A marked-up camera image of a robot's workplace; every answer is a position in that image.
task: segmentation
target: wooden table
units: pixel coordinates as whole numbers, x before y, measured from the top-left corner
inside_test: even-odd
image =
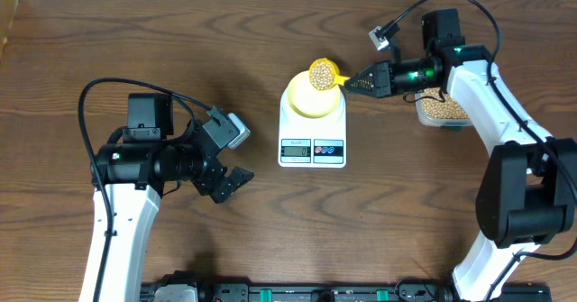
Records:
[[[425,127],[400,97],[348,96],[348,164],[277,164],[279,99],[317,58],[351,75],[388,55],[367,33],[416,0],[22,0],[0,65],[0,300],[78,299],[93,226],[78,95],[91,79],[136,78],[236,112],[249,140],[221,158],[254,181],[225,204],[191,184],[162,199],[143,279],[174,270],[254,282],[440,279],[478,233],[474,198],[488,160],[473,128]],[[559,138],[577,138],[577,0],[479,0],[499,20],[501,74]],[[423,55],[420,16],[456,7],[469,43],[494,46],[462,0],[436,0],[400,27],[404,59]],[[127,94],[87,100],[92,143],[126,123]],[[187,115],[175,113],[177,133]],[[558,235],[542,252],[560,253]],[[546,282],[575,300],[577,258],[525,261],[512,280]]]

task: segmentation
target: robotic arm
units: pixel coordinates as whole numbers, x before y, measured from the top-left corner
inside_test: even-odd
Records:
[[[558,166],[537,145],[535,137],[519,127],[490,86],[487,67],[491,57],[483,46],[465,44],[457,11],[426,14],[422,26],[424,59],[401,61],[397,44],[390,38],[398,27],[391,22],[385,28],[375,28],[370,36],[378,50],[391,50],[392,60],[369,66],[344,85],[351,93],[377,98],[440,87],[471,118],[490,162],[476,200],[481,231],[464,261],[452,272],[451,293],[457,301],[489,301],[500,296],[502,285],[525,258],[523,254],[534,252],[540,244],[571,228],[572,191]],[[577,144],[572,139],[553,138],[511,94],[494,63],[490,72],[495,88],[517,116],[556,153],[574,178]],[[528,186],[527,174],[541,177],[542,183]]]
[[[187,130],[167,140],[173,134],[172,101],[167,94],[130,94],[127,126],[116,130],[96,155],[108,201],[93,168],[95,226],[80,301],[138,300],[149,234],[166,181],[177,181],[178,189],[181,181],[190,180],[200,195],[218,204],[254,176],[239,167],[226,176],[227,168],[216,158],[224,147],[234,149],[250,134],[235,114],[214,106],[208,111],[210,120],[201,124],[185,106],[191,113]],[[122,144],[117,143],[120,137]],[[113,214],[110,240],[105,235],[106,203]]]

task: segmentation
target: scoop of grains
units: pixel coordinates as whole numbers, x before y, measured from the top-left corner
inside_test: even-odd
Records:
[[[318,90],[327,90],[334,83],[332,68],[326,62],[315,64],[309,76],[310,84]]]
[[[429,88],[421,96],[433,96],[439,98],[439,88]],[[440,119],[469,119],[469,116],[457,102],[448,94],[444,94],[445,102],[441,103],[433,99],[423,99],[421,103],[425,113],[433,118]]]

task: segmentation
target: clear plastic container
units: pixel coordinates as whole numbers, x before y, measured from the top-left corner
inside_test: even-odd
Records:
[[[422,94],[415,94],[415,100],[418,100]],[[471,126],[472,122],[470,119],[444,119],[444,118],[434,118],[429,116],[425,109],[423,109],[423,100],[419,100],[415,103],[417,107],[418,121],[425,126],[435,126],[435,127],[461,127],[461,126]]]

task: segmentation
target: kitchen scale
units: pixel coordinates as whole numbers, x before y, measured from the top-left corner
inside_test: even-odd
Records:
[[[306,73],[301,72],[295,79],[299,78],[301,82],[310,85]],[[317,118],[305,117],[297,112],[298,109],[289,101],[289,88],[290,84],[280,99],[279,165],[301,168],[344,167],[346,103],[340,88],[334,90],[340,95],[335,108]]]

